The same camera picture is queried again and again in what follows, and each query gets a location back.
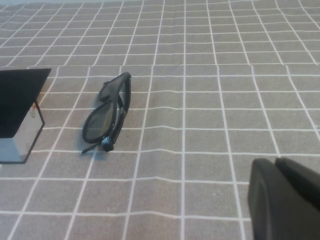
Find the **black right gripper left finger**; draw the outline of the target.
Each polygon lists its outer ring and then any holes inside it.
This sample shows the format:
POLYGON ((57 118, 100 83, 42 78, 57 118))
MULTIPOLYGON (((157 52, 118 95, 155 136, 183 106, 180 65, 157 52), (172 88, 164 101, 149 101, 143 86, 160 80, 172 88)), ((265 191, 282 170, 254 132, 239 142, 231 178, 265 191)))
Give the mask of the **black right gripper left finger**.
POLYGON ((253 238, 318 240, 320 203, 305 200, 275 162, 257 158, 251 165, 247 202, 253 238))

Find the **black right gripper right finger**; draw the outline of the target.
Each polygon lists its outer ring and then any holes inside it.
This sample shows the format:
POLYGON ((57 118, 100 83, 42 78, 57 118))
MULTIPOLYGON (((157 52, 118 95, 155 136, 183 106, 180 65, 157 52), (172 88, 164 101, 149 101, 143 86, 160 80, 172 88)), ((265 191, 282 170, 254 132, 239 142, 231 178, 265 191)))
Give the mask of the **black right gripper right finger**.
POLYGON ((309 203, 320 202, 320 174, 289 158, 278 157, 276 167, 309 203))

